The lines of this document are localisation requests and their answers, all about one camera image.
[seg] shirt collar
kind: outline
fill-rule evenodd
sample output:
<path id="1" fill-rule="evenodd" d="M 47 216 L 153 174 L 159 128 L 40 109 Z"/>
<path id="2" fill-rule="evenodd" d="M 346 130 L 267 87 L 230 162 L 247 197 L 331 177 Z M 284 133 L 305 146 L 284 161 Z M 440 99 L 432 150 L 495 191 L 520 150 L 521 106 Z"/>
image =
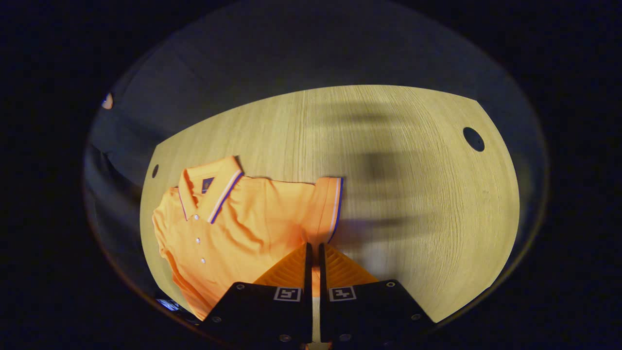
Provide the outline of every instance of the shirt collar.
<path id="1" fill-rule="evenodd" d="M 233 156 L 184 169 L 178 187 L 186 221 L 205 220 L 213 224 L 229 192 L 243 174 Z M 209 183 L 209 187 L 202 193 L 204 181 Z"/>

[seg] wooden table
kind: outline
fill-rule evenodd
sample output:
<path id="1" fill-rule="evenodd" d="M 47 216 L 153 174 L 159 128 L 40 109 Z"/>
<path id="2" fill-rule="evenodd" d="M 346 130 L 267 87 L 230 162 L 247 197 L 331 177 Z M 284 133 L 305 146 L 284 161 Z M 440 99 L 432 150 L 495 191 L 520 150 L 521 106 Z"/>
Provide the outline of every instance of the wooden table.
<path id="1" fill-rule="evenodd" d="M 250 177 L 345 177 L 331 244 L 378 279 L 398 279 L 435 322 L 487 289 L 508 259 L 519 218 L 516 174 L 474 100 L 353 85 L 279 95 L 205 118 L 156 147 L 141 199 L 147 263 L 184 308 L 158 253 L 152 211 L 184 168 L 229 155 Z M 482 152 L 467 143 L 465 127 L 479 133 Z"/>

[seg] collar label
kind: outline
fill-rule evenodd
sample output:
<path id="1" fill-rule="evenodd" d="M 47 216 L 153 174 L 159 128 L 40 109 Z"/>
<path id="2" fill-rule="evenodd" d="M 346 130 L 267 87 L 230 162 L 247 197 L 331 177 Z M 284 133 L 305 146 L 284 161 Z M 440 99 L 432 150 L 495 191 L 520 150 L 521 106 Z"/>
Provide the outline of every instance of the collar label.
<path id="1" fill-rule="evenodd" d="M 210 188 L 212 181 L 214 181 L 213 177 L 210 177 L 209 179 L 203 179 L 203 186 L 201 187 L 201 194 L 204 194 L 207 192 L 207 189 Z"/>

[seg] orange polo shirt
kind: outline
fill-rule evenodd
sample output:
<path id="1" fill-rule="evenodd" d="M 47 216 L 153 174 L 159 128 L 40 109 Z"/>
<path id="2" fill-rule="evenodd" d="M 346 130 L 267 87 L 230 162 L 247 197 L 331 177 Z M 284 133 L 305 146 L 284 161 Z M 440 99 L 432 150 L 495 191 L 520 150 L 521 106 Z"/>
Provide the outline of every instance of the orange polo shirt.
<path id="1" fill-rule="evenodd" d="M 304 242 L 317 251 L 330 241 L 342 184 L 340 177 L 315 185 L 246 177 L 232 156 L 184 169 L 152 219 L 190 311 L 203 320 L 233 282 L 253 283 Z"/>

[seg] wood grain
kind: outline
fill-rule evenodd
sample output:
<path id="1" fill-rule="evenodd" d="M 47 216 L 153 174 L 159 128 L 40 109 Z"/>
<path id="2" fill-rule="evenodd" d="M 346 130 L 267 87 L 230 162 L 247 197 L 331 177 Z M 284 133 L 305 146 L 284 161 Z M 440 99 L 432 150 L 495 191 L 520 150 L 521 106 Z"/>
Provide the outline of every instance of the wood grain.
<path id="1" fill-rule="evenodd" d="M 184 168 L 229 155 L 251 177 L 345 177 L 331 244 L 378 279 L 401 281 L 435 322 L 488 288 L 508 259 L 519 217 L 516 174 L 501 135 L 474 100 L 353 85 L 288 93 L 208 117 L 156 147 L 141 199 L 151 273 L 185 308 L 158 254 L 152 211 Z M 484 151 L 465 141 L 467 126 L 481 135 Z"/>

